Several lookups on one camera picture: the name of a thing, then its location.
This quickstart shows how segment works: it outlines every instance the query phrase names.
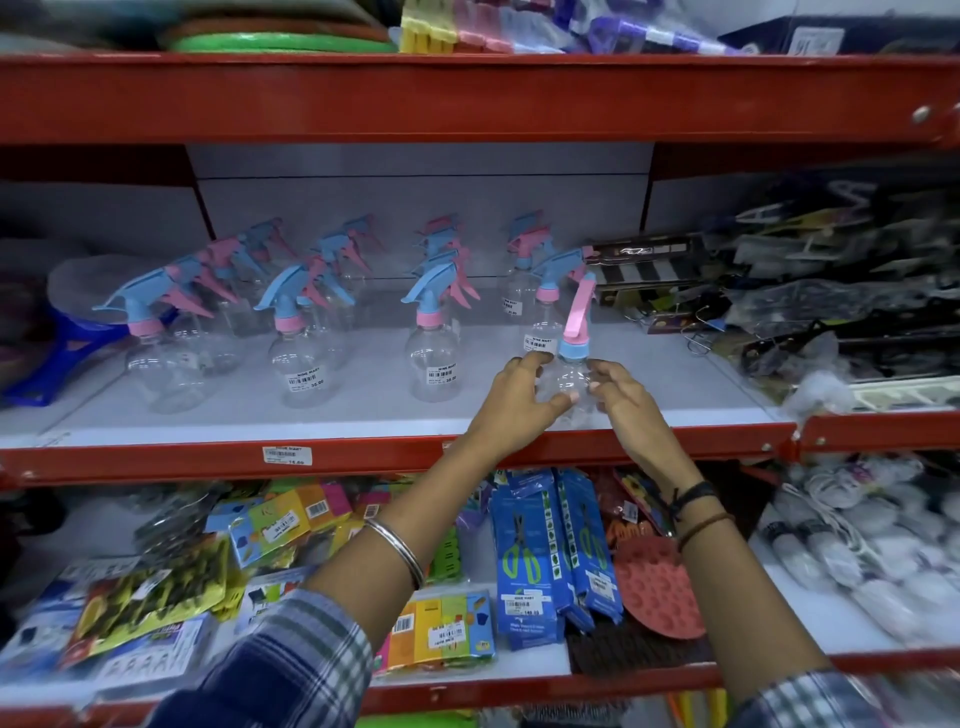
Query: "black wrist band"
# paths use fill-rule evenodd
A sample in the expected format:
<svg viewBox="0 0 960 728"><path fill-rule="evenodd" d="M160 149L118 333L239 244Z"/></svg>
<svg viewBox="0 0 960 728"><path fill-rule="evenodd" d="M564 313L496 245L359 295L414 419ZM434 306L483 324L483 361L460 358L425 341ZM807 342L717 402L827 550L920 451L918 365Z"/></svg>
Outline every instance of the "black wrist band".
<svg viewBox="0 0 960 728"><path fill-rule="evenodd" d="M674 521L680 521L680 512L688 505L688 503L696 500L701 497L716 496L717 492L713 490L713 486L709 484L706 480L703 480L697 483L695 486L689 490L680 493L678 490L673 492L673 500L667 505L667 508L670 510L670 517Z"/></svg>

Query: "brown thread bracelet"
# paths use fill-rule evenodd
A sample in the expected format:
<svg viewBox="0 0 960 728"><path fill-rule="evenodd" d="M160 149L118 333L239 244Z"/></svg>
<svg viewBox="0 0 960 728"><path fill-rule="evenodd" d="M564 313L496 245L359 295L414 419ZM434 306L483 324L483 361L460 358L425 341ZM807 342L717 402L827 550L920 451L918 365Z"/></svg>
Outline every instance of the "brown thread bracelet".
<svg viewBox="0 0 960 728"><path fill-rule="evenodd" d="M680 539L680 542L677 544L677 552L683 553L684 546L690 543L690 539L692 539L694 536L696 536L698 533L704 530L707 526L713 525L714 523L717 523L720 521L725 521L727 519L730 519L731 521L733 521L733 516L731 516L729 513L718 513L715 516L710 516L705 521L700 521L695 526L693 526L693 528L691 528L689 531L683 534L683 536Z"/></svg>

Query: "plaid shirt sleeve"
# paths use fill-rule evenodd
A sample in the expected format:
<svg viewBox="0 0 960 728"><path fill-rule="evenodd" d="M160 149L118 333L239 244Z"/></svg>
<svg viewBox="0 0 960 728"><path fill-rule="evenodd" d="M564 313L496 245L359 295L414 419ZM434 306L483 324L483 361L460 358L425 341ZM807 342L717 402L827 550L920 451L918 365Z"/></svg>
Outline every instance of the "plaid shirt sleeve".
<svg viewBox="0 0 960 728"><path fill-rule="evenodd" d="M728 728L886 728L880 713L835 670L785 680L744 703Z"/></svg>
<svg viewBox="0 0 960 728"><path fill-rule="evenodd" d="M349 728L373 653L336 603L300 589L237 642L191 690L174 692L149 728Z"/></svg>

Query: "human hand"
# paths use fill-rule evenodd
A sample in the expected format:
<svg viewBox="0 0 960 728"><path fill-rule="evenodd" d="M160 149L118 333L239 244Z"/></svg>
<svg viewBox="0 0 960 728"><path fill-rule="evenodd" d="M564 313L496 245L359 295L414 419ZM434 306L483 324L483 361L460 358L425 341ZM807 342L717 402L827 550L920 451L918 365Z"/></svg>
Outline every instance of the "human hand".
<svg viewBox="0 0 960 728"><path fill-rule="evenodd" d="M546 352L529 352L522 359L515 356L508 361L493 378L490 393L465 437L489 449L497 462L536 440L576 401L557 394L550 401L537 402L540 368L552 359Z"/></svg>
<svg viewBox="0 0 960 728"><path fill-rule="evenodd" d="M610 416L620 445L660 490L672 494L674 489L682 492L701 482L703 476L643 385L615 361L591 359L590 368L594 374L590 393Z"/></svg>

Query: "metal bracelet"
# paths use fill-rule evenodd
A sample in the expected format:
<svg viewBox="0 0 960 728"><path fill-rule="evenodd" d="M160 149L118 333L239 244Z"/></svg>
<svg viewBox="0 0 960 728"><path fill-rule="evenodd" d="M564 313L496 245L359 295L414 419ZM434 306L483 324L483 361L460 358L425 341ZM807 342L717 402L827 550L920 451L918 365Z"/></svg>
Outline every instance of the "metal bracelet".
<svg viewBox="0 0 960 728"><path fill-rule="evenodd" d="M406 562L407 569L410 570L410 575L414 577L414 589L420 589L426 581L426 576L423 575L423 569L420 568L417 557L414 555L414 552L410 550L410 547L404 544L396 533L377 519L368 519L366 525L380 534L384 541L390 544L400 555L400 558Z"/></svg>

